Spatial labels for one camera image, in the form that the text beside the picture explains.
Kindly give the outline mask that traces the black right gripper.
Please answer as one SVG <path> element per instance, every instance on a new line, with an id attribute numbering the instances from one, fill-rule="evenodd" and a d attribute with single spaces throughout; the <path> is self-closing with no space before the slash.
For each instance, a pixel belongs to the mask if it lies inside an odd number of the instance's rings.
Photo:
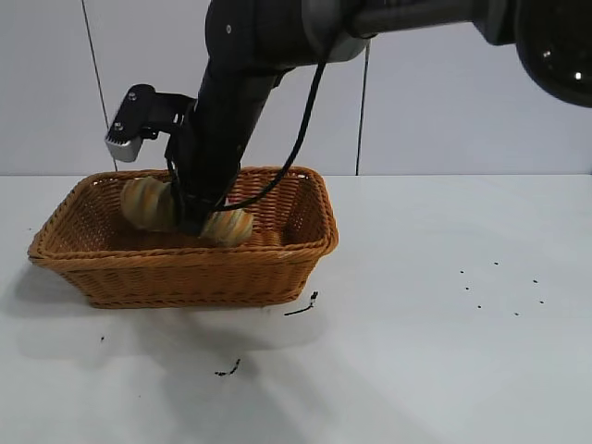
<path id="1" fill-rule="evenodd" d="M 166 148 L 180 232 L 202 235 L 232 187 L 254 127 L 282 77 L 275 69 L 206 66 L 197 99 Z"/>

